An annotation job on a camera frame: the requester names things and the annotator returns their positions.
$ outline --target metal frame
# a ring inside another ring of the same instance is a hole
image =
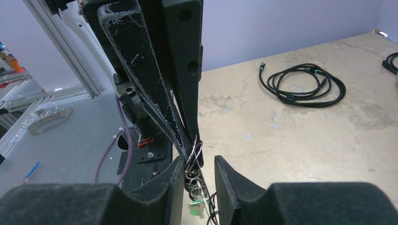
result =
[[[46,99],[47,101],[55,101],[87,93],[88,91],[83,86],[77,86],[59,91],[39,93],[28,98],[17,99],[14,101],[7,101],[6,98],[3,98],[0,100],[0,108],[7,109],[9,112],[20,111],[26,109],[30,104],[32,104],[32,102],[41,98]]]
[[[43,0],[23,0],[92,98],[100,95],[90,70]]]
[[[2,109],[2,108],[4,108],[4,106],[6,105],[6,104],[8,104],[8,103],[11,103],[11,102],[15,102],[15,101],[18,101],[18,100],[20,100],[20,99],[24,99],[23,97],[20,97],[20,98],[17,98],[17,99],[11,99],[11,100],[9,100],[9,98],[13,95],[13,93],[14,93],[14,91],[17,91],[18,89],[23,89],[25,86],[24,86],[24,84],[26,84],[26,83],[28,83],[28,82],[30,82],[31,80],[33,80],[33,78],[31,77],[31,76],[29,76],[29,77],[26,77],[25,79],[22,79],[22,80],[20,80],[20,81],[18,81],[18,84],[17,85],[15,85],[5,96],[3,96],[1,99],[0,99],[0,108]],[[31,101],[31,103],[34,101],[34,100],[37,100],[37,99],[39,99],[39,98],[43,98],[43,96],[41,96],[40,95],[41,93],[37,93],[36,95],[32,95],[32,96],[37,96],[36,98],[32,98],[32,101]]]
[[[25,111],[25,113],[14,123],[8,132],[2,137],[0,141],[0,155],[4,158],[11,153],[12,147],[15,143],[11,143],[11,140],[15,138],[16,133],[21,129],[23,122],[25,122],[33,113],[36,108],[42,103],[44,99],[39,99],[32,103]]]
[[[70,89],[64,89],[62,91],[55,91],[55,92],[50,92],[50,93],[44,93],[46,96],[40,97],[38,99],[30,99],[30,102],[34,101],[33,103],[30,104],[30,106],[26,106],[21,104],[22,102],[17,102],[13,103],[14,105],[20,104],[18,108],[13,108],[12,111],[18,111],[22,109],[26,109],[25,112],[22,114],[22,116],[16,120],[16,122],[10,127],[8,132],[2,137],[0,140],[0,155],[2,155],[4,158],[7,158],[7,156],[10,154],[14,143],[12,142],[13,138],[16,138],[18,135],[18,131],[21,130],[22,124],[29,119],[31,116],[31,113],[35,112],[37,107],[43,104],[48,104],[50,102],[55,102],[55,101],[60,101],[63,99],[71,98],[71,97],[76,97],[76,96],[82,96],[82,95],[87,95],[86,97],[89,97],[89,93],[87,90],[82,87],[75,87],[75,88],[70,88]]]
[[[0,115],[0,125],[2,125],[5,129],[10,129],[14,123],[18,120],[11,112]]]
[[[25,78],[26,79],[31,78],[31,75],[27,71],[17,73],[15,72],[15,70],[11,69],[1,74],[0,84],[15,82]]]

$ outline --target black cable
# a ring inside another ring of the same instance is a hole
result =
[[[385,60],[382,62],[382,66],[392,72],[394,75],[398,73],[398,67],[394,65],[394,59],[398,57],[398,52],[389,55]]]
[[[336,104],[339,102],[341,99],[344,98],[345,96],[345,85],[344,83],[339,80],[338,78],[332,76],[328,71],[322,69],[320,66],[312,64],[312,63],[304,63],[297,65],[295,67],[286,69],[282,72],[276,73],[271,75],[268,80],[267,84],[264,83],[262,79],[262,72],[264,71],[265,63],[261,63],[260,65],[260,71],[259,71],[259,78],[261,84],[266,88],[269,92],[272,94],[276,95],[279,100],[281,100],[285,104],[289,105],[297,105],[297,106],[302,106],[302,107],[310,107],[310,108],[323,108],[323,107],[328,107],[331,105]],[[318,87],[314,89],[313,91],[309,92],[291,92],[291,91],[284,91],[280,90],[280,85],[282,82],[282,79],[291,72],[305,72],[310,75],[312,75],[317,84]],[[322,75],[325,76],[325,78],[322,80],[322,82],[319,81],[319,78],[316,76]],[[309,101],[309,100],[314,100],[318,99],[321,97],[326,96],[329,94],[330,90],[332,89],[332,81],[337,84],[338,88],[340,89],[340,94],[335,100],[328,101],[328,102],[302,102],[302,101]],[[321,92],[323,86],[328,83],[329,87],[326,91]]]
[[[215,196],[217,195],[217,192],[212,194],[210,196],[208,205],[209,205],[209,210],[210,210],[210,216],[209,219],[207,220],[207,225],[210,224],[210,220],[213,221],[213,223],[215,223],[216,225],[218,225],[218,221],[217,221],[217,217],[216,215],[218,214],[218,211],[215,211]]]

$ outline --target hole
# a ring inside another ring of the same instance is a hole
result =
[[[192,14],[188,10],[183,10],[178,14],[178,20],[180,23],[187,23],[191,20]]]
[[[139,133],[133,129],[130,129],[130,132],[132,133],[133,148],[134,148],[134,145],[136,145],[134,142],[136,142],[138,140]],[[124,139],[123,135],[120,135],[120,137],[118,138],[117,146],[122,150],[129,149],[129,145],[127,144],[127,141],[126,141],[126,139]]]
[[[117,146],[119,148],[121,148],[122,150],[129,149],[129,145],[127,144],[126,139],[124,139],[124,137],[122,135],[119,137],[119,140],[117,140]]]
[[[188,63],[188,72],[191,75],[196,75],[198,73],[198,68],[199,68],[199,64],[197,63],[197,61],[190,61]]]

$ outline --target purple wall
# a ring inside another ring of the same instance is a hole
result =
[[[384,0],[377,29],[388,34],[387,39],[398,42],[398,1]]]
[[[382,4],[383,0],[204,0],[203,70],[372,32]]]

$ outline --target metal workbench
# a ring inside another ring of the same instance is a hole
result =
[[[39,161],[29,183],[90,183],[102,154],[122,126],[117,113],[115,94],[90,99],[88,94],[59,101],[36,104],[27,112],[70,107],[73,113],[64,124],[32,136],[19,129],[11,140],[0,146],[6,160],[0,165],[0,195],[12,188]],[[122,150],[117,146],[108,155],[99,180],[115,182]]]

